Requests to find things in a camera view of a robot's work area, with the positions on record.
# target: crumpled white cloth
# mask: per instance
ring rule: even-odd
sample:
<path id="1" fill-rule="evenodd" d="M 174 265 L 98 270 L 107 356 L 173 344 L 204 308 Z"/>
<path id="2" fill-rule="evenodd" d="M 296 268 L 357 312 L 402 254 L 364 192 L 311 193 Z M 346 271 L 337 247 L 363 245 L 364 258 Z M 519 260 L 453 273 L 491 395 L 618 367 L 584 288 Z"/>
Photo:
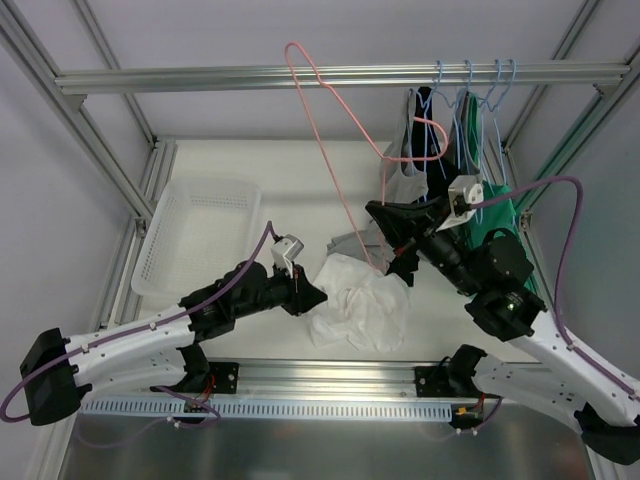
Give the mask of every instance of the crumpled white cloth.
<path id="1" fill-rule="evenodd" d="M 334 253 L 313 284 L 328 296 L 307 314 L 316 347 L 341 339 L 378 352 L 402 345 L 410 305 L 409 288 L 398 276 L 384 276 L 363 261 Z"/>

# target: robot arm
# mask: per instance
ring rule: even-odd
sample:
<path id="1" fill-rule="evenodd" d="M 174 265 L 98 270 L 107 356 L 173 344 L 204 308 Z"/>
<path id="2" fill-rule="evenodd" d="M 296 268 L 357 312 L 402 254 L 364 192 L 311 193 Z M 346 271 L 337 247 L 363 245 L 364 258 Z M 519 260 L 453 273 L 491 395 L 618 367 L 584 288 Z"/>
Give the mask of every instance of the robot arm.
<path id="1" fill-rule="evenodd" d="M 63 338 L 57 328 L 42 333 L 20 366 L 23 378 L 53 359 L 76 350 L 81 353 L 26 384 L 31 423 L 57 422 L 83 403 L 110 392 L 153 385 L 173 385 L 174 391 L 202 391 L 210 372 L 199 342 L 232 331 L 238 318 L 278 306 L 297 316 L 327 299 L 294 262 L 302 248 L 293 236 L 279 238 L 271 249 L 271 277 L 259 263 L 253 262 L 248 268 L 241 263 L 213 285 L 191 293 L 178 305 L 151 318 L 69 338 Z M 243 268 L 246 271 L 237 280 Z M 231 284 L 217 301 L 194 309 Z"/>
<path id="2" fill-rule="evenodd" d="M 426 259 L 459 293 L 473 296 L 465 309 L 485 333 L 548 369 L 520 370 L 463 345 L 448 364 L 449 383 L 461 395 L 480 391 L 513 399 L 566 424 L 602 456 L 635 462 L 640 458 L 640 382 L 569 331 L 567 345 L 544 302 L 524 286 L 533 265 L 511 232 L 494 230 L 480 247 L 470 249 L 464 232 L 452 229 L 467 222 L 473 204 L 481 201 L 475 177 L 458 176 L 448 198 L 412 205 L 369 202 L 366 207 L 394 248 L 388 273 L 412 286 L 419 258 Z M 603 370 L 634 391 L 623 389 Z"/>

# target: perforated metal strip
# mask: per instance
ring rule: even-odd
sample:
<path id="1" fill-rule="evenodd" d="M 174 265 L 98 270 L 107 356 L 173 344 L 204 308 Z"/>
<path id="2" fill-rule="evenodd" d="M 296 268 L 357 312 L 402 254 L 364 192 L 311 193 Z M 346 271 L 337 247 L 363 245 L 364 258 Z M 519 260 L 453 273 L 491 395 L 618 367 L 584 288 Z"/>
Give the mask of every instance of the perforated metal strip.
<path id="1" fill-rule="evenodd" d="M 314 400 L 211 399 L 209 405 L 223 418 L 281 418 L 322 420 L 377 420 L 449 422 L 451 405 L 439 402 L 334 402 Z M 121 396 L 94 400 L 82 413 L 159 417 L 203 417 L 189 411 L 185 402 L 165 397 Z"/>

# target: white plastic basket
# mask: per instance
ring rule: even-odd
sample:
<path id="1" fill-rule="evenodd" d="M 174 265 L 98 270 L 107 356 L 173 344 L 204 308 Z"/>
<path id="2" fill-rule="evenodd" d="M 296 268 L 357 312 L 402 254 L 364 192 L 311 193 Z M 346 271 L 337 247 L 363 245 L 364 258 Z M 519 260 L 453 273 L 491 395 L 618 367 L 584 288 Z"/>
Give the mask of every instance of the white plastic basket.
<path id="1" fill-rule="evenodd" d="M 212 284 L 251 254 L 257 185 L 223 178 L 171 180 L 131 279 L 138 295 L 177 302 Z"/>

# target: gray floor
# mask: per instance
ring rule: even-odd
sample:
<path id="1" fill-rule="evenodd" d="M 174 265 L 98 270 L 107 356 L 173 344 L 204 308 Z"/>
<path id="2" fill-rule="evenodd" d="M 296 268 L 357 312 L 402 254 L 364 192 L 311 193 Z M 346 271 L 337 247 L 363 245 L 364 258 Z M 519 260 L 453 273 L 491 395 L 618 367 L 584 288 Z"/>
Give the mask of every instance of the gray floor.
<path id="1" fill-rule="evenodd" d="M 149 420 L 81 416 L 95 442 L 123 439 Z M 130 445 L 72 441 L 63 479 L 386 480 L 591 478 L 579 438 L 554 420 L 506 405 L 477 437 L 438 441 L 443 424 L 229 419 L 202 430 L 160 424 Z"/>

